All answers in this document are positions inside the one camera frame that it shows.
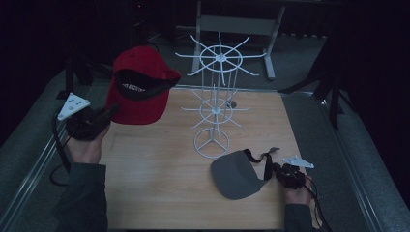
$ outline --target dark long sleeve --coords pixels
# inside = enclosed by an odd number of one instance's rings
[[[69,183],[53,215],[59,221],[56,231],[106,231],[104,165],[73,163]]]
[[[284,228],[286,232],[317,231],[311,223],[310,207],[287,204],[284,209]]]

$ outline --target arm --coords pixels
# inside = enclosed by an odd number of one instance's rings
[[[67,189],[53,208],[56,231],[106,231],[105,166],[100,165],[103,130],[93,141],[70,139],[73,163]]]
[[[310,188],[311,182],[307,179],[306,186]],[[312,232],[316,231],[312,226],[310,214],[311,193],[306,188],[284,188],[284,228],[286,232]]]

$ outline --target gray floor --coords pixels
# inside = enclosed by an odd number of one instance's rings
[[[175,52],[192,54],[193,42],[185,33],[181,32],[181,38],[176,44],[170,44],[161,37],[152,42],[159,47],[165,62],[183,74],[179,84],[198,85],[198,76],[187,76],[191,60],[175,55]],[[217,40],[214,36],[204,35],[203,42],[212,44]],[[271,81],[265,77],[261,59],[247,60],[243,68],[259,73],[259,76],[240,73],[237,87],[277,90],[303,80],[324,42],[324,39],[315,38],[278,38],[272,53],[277,79]],[[242,51],[244,54],[259,54],[263,43],[263,38],[251,39]],[[307,172],[323,196],[320,203],[325,219],[335,232],[408,231],[408,209],[399,197],[360,118],[341,101],[340,107],[344,113],[337,116],[339,130],[334,130],[328,120],[326,104],[316,101],[309,94],[316,84],[312,83],[298,93],[283,96],[283,101],[301,156],[315,164],[315,168]],[[92,86],[76,86],[75,90],[90,100],[92,107],[99,107],[105,100],[107,85],[108,80],[98,78]],[[56,226],[50,210],[64,188],[54,186],[48,177],[61,162],[51,147],[46,145],[51,137],[52,114],[63,104],[55,99],[62,89],[64,72],[51,80],[25,120],[1,147],[0,212],[3,218],[11,219],[10,224],[1,221],[2,231],[43,232],[53,231]],[[45,160],[46,163],[43,169],[35,170],[39,179],[26,179],[37,160]],[[62,182],[66,178],[62,169],[56,176]],[[25,192],[25,196],[29,197],[22,197],[22,204],[12,204],[19,192]],[[11,205],[17,209],[7,211]]]

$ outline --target cap label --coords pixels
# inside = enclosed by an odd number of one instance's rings
[[[141,89],[138,86],[133,85],[133,84],[123,84],[123,86],[127,89],[134,90],[136,92],[145,92],[146,91],[145,89]]]

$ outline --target hand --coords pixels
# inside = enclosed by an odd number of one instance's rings
[[[311,177],[307,176],[305,185],[310,189]],[[284,202],[286,204],[302,204],[310,205],[312,195],[305,187],[298,189],[283,188],[284,192]]]
[[[92,141],[70,138],[67,142],[73,162],[98,164],[102,157],[102,142],[108,133],[109,125]]]

